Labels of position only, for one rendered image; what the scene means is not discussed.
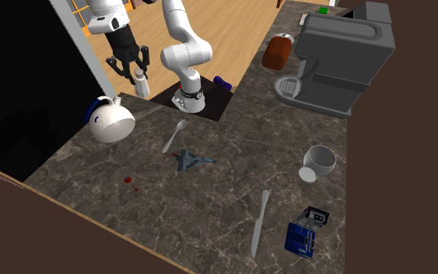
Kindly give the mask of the white salt shaker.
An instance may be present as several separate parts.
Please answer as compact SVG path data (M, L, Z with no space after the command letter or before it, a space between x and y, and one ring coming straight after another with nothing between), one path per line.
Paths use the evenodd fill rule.
M137 68L134 73L136 96L145 99L150 94L149 84L145 73Z

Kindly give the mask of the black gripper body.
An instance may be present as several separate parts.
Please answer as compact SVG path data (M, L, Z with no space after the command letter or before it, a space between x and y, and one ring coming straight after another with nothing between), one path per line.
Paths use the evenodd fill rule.
M135 61L138 65L141 63L139 59L140 48L136 44L134 35L129 25L105 34L105 37L112 49L112 55L118 61Z

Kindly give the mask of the white cup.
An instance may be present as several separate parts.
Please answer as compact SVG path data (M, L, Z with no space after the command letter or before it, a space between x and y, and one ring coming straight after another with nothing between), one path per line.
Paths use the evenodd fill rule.
M314 183L320 176L329 174L336 165L336 155L326 146L315 145L303 157L303 166L298 170L300 178Z

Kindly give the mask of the dark robot stand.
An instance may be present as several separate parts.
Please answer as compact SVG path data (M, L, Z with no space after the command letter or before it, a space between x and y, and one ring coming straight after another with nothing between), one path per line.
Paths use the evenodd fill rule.
M205 108L197 113L197 116L207 118L212 121L219 121L233 93L221 86L215 84L213 80L201 77L201 87L205 95ZM177 82L164 90L162 93L154 96L150 101L162 104L173 109L177 109L172 102L172 97L176 91L181 88L180 82Z

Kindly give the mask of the silver spoon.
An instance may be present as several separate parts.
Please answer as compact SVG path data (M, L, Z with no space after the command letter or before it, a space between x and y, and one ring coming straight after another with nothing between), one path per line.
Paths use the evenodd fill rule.
M162 149L162 153L166 153L167 150L170 148L170 145L172 144L175 135L181 130L184 129L187 125L187 121L186 120L180 120L177 124L176 124L176 128L174 130L174 133L171 135L171 137L168 139L168 141L166 142L165 146Z

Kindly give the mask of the dark blue cylinder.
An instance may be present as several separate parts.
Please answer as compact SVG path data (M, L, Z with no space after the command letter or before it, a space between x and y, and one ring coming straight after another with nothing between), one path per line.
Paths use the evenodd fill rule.
M225 80L223 80L220 76L215 76L213 82L228 91L232 89L232 85L226 82Z

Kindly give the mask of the brown bread loaf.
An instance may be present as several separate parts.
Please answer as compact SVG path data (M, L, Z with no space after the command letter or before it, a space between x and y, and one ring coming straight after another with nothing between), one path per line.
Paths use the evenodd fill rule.
M268 43L261 63L267 69L282 70L286 66L289 52L294 42L293 36L278 33Z

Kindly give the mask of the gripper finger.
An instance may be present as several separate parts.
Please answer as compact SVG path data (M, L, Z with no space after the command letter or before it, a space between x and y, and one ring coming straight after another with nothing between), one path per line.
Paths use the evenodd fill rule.
M126 79L129 80L130 84L135 85L135 80L133 78L133 76L131 75L131 71L130 71L130 65L128 61L122 61L122 68L119 68L117 66L117 61L118 59L115 58L114 56L111 56L109 58L106 59L106 63L120 76L125 77Z
M139 66L139 68L144 73L146 73L147 72L147 68L148 68L148 66L150 64L150 61L149 61L149 48L147 46L145 46L145 45L142 45L140 47L140 51L142 53L142 59L141 59L141 63L138 66Z

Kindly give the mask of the blue and black electronic board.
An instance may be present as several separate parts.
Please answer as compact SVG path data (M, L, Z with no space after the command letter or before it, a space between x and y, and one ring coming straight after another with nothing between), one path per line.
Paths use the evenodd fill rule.
M328 223L329 213L308 206L289 223L284 248L302 258L312 258L316 231Z

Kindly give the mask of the grey coffee machine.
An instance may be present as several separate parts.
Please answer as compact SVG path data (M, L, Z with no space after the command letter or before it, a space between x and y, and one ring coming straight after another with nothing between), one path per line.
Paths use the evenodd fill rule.
M297 74L281 76L284 104L349 118L353 104L395 50L387 3L365 1L344 16L306 16L295 53Z

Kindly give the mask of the grey toy jet plane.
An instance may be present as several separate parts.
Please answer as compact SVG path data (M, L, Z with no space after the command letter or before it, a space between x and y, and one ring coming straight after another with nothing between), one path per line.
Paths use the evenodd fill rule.
M175 160L178 162L177 172L181 172L183 170L201 165L203 163L216 163L216 160L196 156L193 153L190 153L186 149L182 149L178 154L173 153L173 156L175 157Z

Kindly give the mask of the silver table knife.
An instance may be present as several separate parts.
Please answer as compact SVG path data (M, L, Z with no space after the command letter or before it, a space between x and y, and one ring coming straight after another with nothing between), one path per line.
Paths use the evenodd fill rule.
M261 227L265 214L265 207L268 203L268 199L270 196L269 190L264 190L261 195L261 208L259 212L258 218L255 220L254 231L251 239L251 256L254 257L256 255L258 249L258 243L261 235Z

